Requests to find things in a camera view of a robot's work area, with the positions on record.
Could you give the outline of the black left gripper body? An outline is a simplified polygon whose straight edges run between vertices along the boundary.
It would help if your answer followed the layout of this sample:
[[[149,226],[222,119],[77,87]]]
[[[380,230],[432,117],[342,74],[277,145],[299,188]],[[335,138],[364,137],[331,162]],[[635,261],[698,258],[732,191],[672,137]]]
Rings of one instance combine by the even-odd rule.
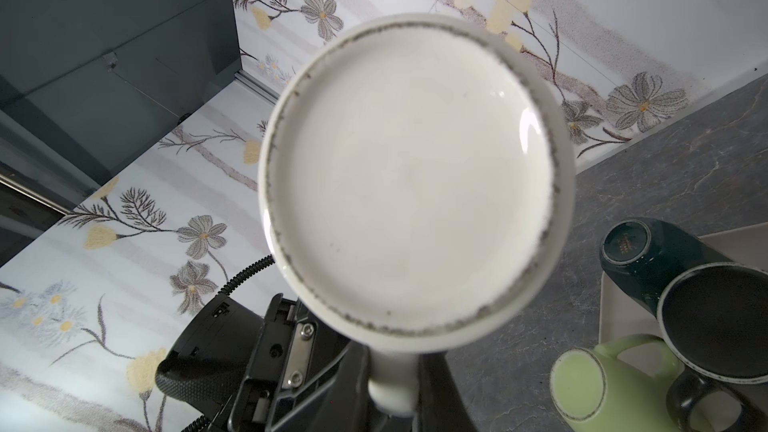
[[[276,295],[227,419],[229,431],[308,431],[328,402],[349,339]]]

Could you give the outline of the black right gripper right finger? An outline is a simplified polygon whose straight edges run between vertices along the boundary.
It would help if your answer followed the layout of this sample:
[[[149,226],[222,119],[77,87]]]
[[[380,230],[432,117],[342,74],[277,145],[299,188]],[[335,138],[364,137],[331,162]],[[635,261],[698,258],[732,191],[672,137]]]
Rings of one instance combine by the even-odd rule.
[[[476,431],[444,353],[425,354],[418,363],[419,403],[414,431]]]

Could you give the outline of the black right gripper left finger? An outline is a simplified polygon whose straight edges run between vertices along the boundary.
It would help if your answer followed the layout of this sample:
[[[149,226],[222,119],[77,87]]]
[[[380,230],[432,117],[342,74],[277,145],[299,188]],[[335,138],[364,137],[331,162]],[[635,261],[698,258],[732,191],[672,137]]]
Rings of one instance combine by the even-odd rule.
[[[368,348],[350,342],[323,406],[324,431],[378,431],[384,416],[372,405]]]

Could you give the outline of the white cream mug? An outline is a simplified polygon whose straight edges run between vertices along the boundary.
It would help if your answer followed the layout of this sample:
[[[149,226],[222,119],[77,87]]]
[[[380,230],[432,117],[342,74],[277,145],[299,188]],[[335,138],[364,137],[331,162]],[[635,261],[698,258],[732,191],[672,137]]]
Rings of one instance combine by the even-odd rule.
[[[371,398],[408,417],[420,356],[491,334],[548,280],[575,157],[551,90],[500,37],[402,14],[344,32],[292,79],[258,181],[283,277],[369,348]]]

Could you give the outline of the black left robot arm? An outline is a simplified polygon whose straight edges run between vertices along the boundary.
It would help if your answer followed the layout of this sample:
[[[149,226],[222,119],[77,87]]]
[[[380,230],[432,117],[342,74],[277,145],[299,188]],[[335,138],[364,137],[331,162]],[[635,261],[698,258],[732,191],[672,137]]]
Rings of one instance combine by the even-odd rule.
[[[200,414],[187,430],[306,431],[326,399],[348,338],[299,300],[277,294],[258,315],[231,296],[273,263],[230,279],[157,367],[157,388]]]

